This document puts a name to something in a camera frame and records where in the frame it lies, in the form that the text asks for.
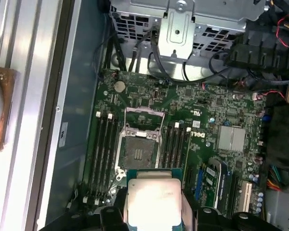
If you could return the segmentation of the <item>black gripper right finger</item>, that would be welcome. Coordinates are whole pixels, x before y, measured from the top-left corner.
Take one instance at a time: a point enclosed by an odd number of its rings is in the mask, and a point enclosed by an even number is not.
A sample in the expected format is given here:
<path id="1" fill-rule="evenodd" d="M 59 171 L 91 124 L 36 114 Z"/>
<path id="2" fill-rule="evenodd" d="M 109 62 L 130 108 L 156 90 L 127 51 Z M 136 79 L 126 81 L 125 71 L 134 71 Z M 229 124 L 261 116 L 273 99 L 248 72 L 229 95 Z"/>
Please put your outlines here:
<path id="1" fill-rule="evenodd" d="M 191 192 L 182 191 L 182 223 L 185 231 L 278 231 L 254 214 L 238 212 L 231 218 L 213 207 L 201 207 Z"/>

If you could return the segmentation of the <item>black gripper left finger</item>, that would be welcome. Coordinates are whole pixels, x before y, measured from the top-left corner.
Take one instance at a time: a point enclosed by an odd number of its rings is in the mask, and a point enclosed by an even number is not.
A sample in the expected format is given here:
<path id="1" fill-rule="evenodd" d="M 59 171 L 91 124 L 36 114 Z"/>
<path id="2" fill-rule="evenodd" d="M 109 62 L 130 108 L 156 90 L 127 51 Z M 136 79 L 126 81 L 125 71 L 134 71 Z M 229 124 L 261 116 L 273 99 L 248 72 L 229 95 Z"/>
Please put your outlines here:
<path id="1" fill-rule="evenodd" d="M 127 189 L 120 189 L 113 206 L 103 207 L 98 213 L 67 212 L 42 228 L 43 231 L 126 231 L 123 211 Z"/>

